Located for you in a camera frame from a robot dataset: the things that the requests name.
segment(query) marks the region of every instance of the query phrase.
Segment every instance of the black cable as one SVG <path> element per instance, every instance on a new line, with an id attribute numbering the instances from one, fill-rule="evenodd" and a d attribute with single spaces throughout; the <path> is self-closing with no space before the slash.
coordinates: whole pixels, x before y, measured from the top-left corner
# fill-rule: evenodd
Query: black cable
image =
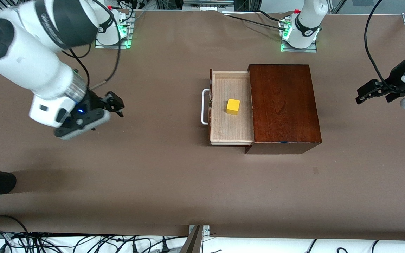
<path id="1" fill-rule="evenodd" d="M 97 5 L 101 6 L 101 8 L 103 8 L 110 15 L 110 17 L 114 20 L 115 26 L 118 27 L 117 19 L 114 17 L 114 14 L 110 10 L 106 9 L 106 7 L 102 3 L 98 2 L 98 0 L 92 0 L 92 1 L 95 2 Z M 117 60 L 115 63 L 114 70 L 112 71 L 112 73 L 110 74 L 110 76 L 107 79 L 105 79 L 103 82 L 97 84 L 95 86 L 95 88 L 106 82 L 109 82 L 109 80 L 112 79 L 112 77 L 114 77 L 115 72 L 117 72 L 118 66 L 120 64 L 120 56 L 121 56 L 121 35 L 119 32 L 117 32 L 117 35 L 118 35 L 118 52 L 117 52 Z"/>
<path id="2" fill-rule="evenodd" d="M 371 246 L 371 253 L 374 253 L 374 247 L 378 243 L 379 240 L 374 241 L 373 246 Z"/>
<path id="3" fill-rule="evenodd" d="M 162 241 L 160 241 L 158 243 L 155 243 L 155 244 L 151 245 L 149 248 L 145 249 L 141 253 L 145 253 L 147 250 L 151 251 L 152 247 L 154 247 L 156 245 L 159 245 L 159 244 L 163 243 L 164 241 L 169 241 L 169 240 L 178 239 L 178 238 L 186 238 L 186 237 L 188 237 L 188 236 L 186 236 L 186 235 L 185 236 L 176 236 L 176 237 L 171 237 L 171 238 L 164 239 L 164 240 L 162 240 Z"/>
<path id="4" fill-rule="evenodd" d="M 162 236 L 162 253 L 168 253 L 168 252 L 170 252 L 170 249 L 168 248 L 167 240 L 165 240 L 165 237 Z"/>
<path id="5" fill-rule="evenodd" d="M 249 20 L 249 19 L 243 19 L 243 18 L 239 18 L 239 17 L 236 17 L 236 16 L 231 16 L 231 15 L 227 15 L 227 16 L 231 17 L 231 18 L 234 18 L 234 19 L 240 19 L 240 20 L 243 20 L 243 21 L 247 21 L 247 22 L 251 22 L 251 23 L 254 23 L 254 24 L 261 25 L 261 26 L 265 26 L 265 27 L 271 27 L 271 28 L 276 28 L 276 29 L 279 29 L 279 30 L 285 30 L 284 27 L 270 26 L 270 25 L 267 25 L 267 24 L 263 24 L 263 23 L 259 23 L 259 22 L 252 21 L 252 20 Z"/>
<path id="6" fill-rule="evenodd" d="M 313 248 L 313 246 L 314 246 L 314 244 L 315 244 L 315 242 L 316 242 L 317 240 L 318 240 L 318 239 L 315 239 L 315 240 L 312 241 L 312 243 L 310 244 L 310 247 L 309 247 L 309 249 L 306 251 L 306 253 L 310 253 L 310 252 L 311 252 L 311 250 L 312 250 L 312 248 Z"/>
<path id="7" fill-rule="evenodd" d="M 9 219 L 16 221 L 23 228 L 24 232 L 26 232 L 26 234 L 29 234 L 29 232 L 27 231 L 27 228 L 24 226 L 24 224 L 21 221 L 19 221 L 18 219 L 16 219 L 15 217 L 12 217 L 10 215 L 4 215 L 4 214 L 0 214 L 0 217 L 9 218 Z"/>
<path id="8" fill-rule="evenodd" d="M 77 58 L 81 59 L 81 58 L 84 58 L 85 56 L 88 56 L 89 53 L 90 53 L 90 50 L 91 50 L 91 44 L 89 44 L 89 48 L 88 48 L 88 50 L 87 50 L 87 53 L 85 53 L 83 56 L 78 56 Z M 66 54 L 67 56 L 70 56 L 70 57 L 73 57 L 73 58 L 74 58 L 74 56 L 72 56 L 72 55 L 69 54 L 69 53 L 66 53 L 65 51 L 62 51 L 62 53 Z"/>
<path id="9" fill-rule="evenodd" d="M 11 246 L 10 243 L 9 243 L 9 242 L 5 239 L 5 237 L 4 237 L 4 239 L 5 239 L 5 241 L 6 241 L 6 245 L 9 246 L 11 253 L 12 253 L 12 248 L 23 248 L 26 253 L 29 253 L 29 252 L 32 253 L 33 250 L 37 250 L 37 253 L 38 253 L 40 250 L 41 250 L 43 253 L 46 253 L 46 252 L 45 252 L 45 249 L 46 249 L 46 248 L 49 249 L 49 250 L 53 250 L 53 251 L 56 252 L 56 253 L 63 253 L 60 248 L 73 248 L 73 252 L 75 252 L 77 246 L 83 245 L 83 244 L 85 244 L 85 243 L 88 243 L 88 242 L 90 242 L 90 240 L 93 240 L 94 238 L 96 238 L 96 236 L 95 236 L 95 237 L 90 238 L 90 239 L 87 240 L 87 241 L 82 242 L 83 240 L 85 240 L 85 239 L 87 239 L 87 238 L 90 237 L 90 236 L 86 236 L 86 237 L 81 238 L 81 239 L 76 243 L 75 246 L 66 246 L 66 245 L 54 245 L 53 243 L 51 243 L 51 242 L 49 242 L 49 241 L 47 240 L 47 239 L 48 239 L 47 237 L 46 237 L 45 239 L 42 239 L 42 238 L 39 238 L 39 237 L 33 237 L 33 236 L 30 236 L 30 235 L 20 234 L 20 233 L 16 233 L 16 232 L 2 232 L 2 231 L 0 231 L 0 235 L 3 235 L 3 234 L 15 234 L 16 237 L 18 238 L 18 244 L 20 245 L 20 247 Z M 25 239 L 29 239 L 29 238 L 34 239 L 34 244 L 33 244 L 33 245 L 25 245 L 25 243 L 24 243 L 22 237 L 24 237 Z"/>
<path id="10" fill-rule="evenodd" d="M 378 5 L 382 2 L 382 0 L 379 0 L 376 5 L 373 7 L 373 9 L 371 10 L 370 15 L 368 16 L 367 19 L 367 24 L 365 25 L 365 31 L 364 31 L 364 42 L 365 42 L 365 51 L 367 52 L 367 56 L 370 59 L 371 64 L 373 64 L 374 70 L 376 71 L 376 73 L 378 74 L 379 78 L 381 79 L 381 82 L 383 85 L 385 85 L 387 88 L 389 88 L 391 91 L 395 92 L 395 93 L 402 93 L 402 91 L 400 89 L 395 89 L 393 87 L 391 87 L 390 85 L 388 85 L 385 80 L 384 77 L 382 77 L 381 72 L 378 69 L 378 66 L 376 65 L 376 62 L 374 62 L 373 58 L 371 57 L 370 51 L 368 49 L 368 41 L 367 41 L 367 32 L 368 32 L 368 25 L 370 23 L 371 20 L 371 16 L 373 16 L 374 11 L 376 10 L 376 8 L 378 7 Z"/>
<path id="11" fill-rule="evenodd" d="M 85 75 L 87 75 L 87 87 L 90 86 L 90 74 L 89 71 L 87 70 L 87 68 L 85 67 L 85 65 L 82 63 L 82 61 L 76 56 L 76 54 L 74 53 L 74 51 L 70 48 L 70 52 L 73 55 L 74 59 L 76 59 L 76 61 L 80 64 L 80 66 L 84 69 L 85 71 Z"/>
<path id="12" fill-rule="evenodd" d="M 123 3 L 123 2 L 120 2 L 120 3 L 126 5 L 129 8 L 129 16 L 126 19 L 123 19 L 121 21 L 121 22 L 124 22 L 124 21 L 129 20 L 130 18 L 132 18 L 132 14 L 134 13 L 134 9 L 132 7 L 130 7 L 129 5 L 127 5 L 126 3 Z"/>
<path id="13" fill-rule="evenodd" d="M 277 21 L 277 22 L 279 22 L 279 19 L 275 19 L 275 18 L 273 18 L 272 16 L 270 16 L 270 15 L 268 15 L 267 13 L 265 13 L 264 11 L 261 11 L 261 10 L 255 10 L 255 11 L 253 11 L 253 12 L 256 12 L 256 13 L 262 13 L 263 15 L 265 15 L 267 18 L 269 18 L 269 19 L 271 19 L 271 20 L 273 20 L 273 21 Z"/>
<path id="14" fill-rule="evenodd" d="M 342 247 L 337 248 L 337 253 L 340 253 L 340 250 L 343 250 L 345 253 L 348 253 L 348 251 Z"/>
<path id="15" fill-rule="evenodd" d="M 132 239 L 132 253 L 139 253 L 139 251 L 137 249 L 137 245 L 135 245 L 135 237 L 136 236 L 134 236 L 134 238 Z"/>

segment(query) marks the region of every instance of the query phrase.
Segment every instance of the white metal handle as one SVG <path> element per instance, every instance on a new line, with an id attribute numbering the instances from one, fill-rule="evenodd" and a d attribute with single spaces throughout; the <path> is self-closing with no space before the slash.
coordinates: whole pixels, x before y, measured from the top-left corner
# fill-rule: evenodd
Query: white metal handle
<path id="1" fill-rule="evenodd" d="M 201 99 L 201 123 L 203 125 L 209 125 L 209 122 L 204 122 L 204 95 L 206 92 L 209 92 L 210 89 L 202 90 L 202 99 Z"/>

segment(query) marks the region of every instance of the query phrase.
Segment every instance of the yellow cube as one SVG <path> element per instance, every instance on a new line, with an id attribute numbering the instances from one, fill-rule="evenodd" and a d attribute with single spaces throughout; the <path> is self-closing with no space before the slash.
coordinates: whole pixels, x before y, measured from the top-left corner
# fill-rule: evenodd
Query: yellow cube
<path id="1" fill-rule="evenodd" d="M 226 112 L 228 114 L 237 115 L 240 109 L 240 100 L 229 99 L 228 106 L 226 107 Z"/>

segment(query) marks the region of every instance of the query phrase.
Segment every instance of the brown table surface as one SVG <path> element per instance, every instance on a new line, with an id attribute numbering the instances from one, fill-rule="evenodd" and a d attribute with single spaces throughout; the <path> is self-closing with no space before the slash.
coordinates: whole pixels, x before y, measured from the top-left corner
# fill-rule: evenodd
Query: brown table surface
<path id="1" fill-rule="evenodd" d="M 33 232 L 185 234 L 201 223 L 229 236 L 405 239 L 405 110 L 384 98 L 355 103 L 377 77 L 366 18 L 328 15 L 318 53 L 282 53 L 276 30 L 217 12 L 145 13 L 117 75 L 97 89 L 121 96 L 126 117 L 71 141 L 29 119 L 32 93 L 0 76 L 0 171 L 19 178 L 0 214 Z M 405 58 L 401 17 L 373 17 L 368 39 L 387 76 Z M 115 55 L 83 59 L 92 84 Z M 303 155 L 208 145 L 200 103 L 209 70 L 249 64 L 310 64 L 322 144 Z M 20 230 L 11 224 L 0 229 Z"/>

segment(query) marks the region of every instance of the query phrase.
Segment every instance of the dark wooden cabinet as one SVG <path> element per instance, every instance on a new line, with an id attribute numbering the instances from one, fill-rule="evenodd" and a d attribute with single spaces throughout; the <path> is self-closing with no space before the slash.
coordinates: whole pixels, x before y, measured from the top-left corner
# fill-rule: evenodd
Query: dark wooden cabinet
<path id="1" fill-rule="evenodd" d="M 308 65 L 211 74 L 212 145 L 242 145 L 246 154 L 302 154 L 321 143 Z M 238 115 L 225 112 L 229 98 L 241 101 Z"/>

